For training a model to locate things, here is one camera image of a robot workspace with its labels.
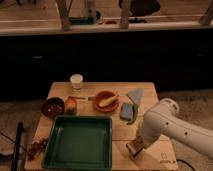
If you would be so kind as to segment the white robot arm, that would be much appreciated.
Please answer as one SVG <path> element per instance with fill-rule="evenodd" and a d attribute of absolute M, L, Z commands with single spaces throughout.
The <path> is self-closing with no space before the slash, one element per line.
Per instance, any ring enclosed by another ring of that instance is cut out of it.
<path fill-rule="evenodd" d="M 144 113 L 137 130 L 143 147 L 149 148 L 165 135 L 213 159 L 213 130 L 177 118 L 179 110 L 174 100 L 164 98 Z"/>

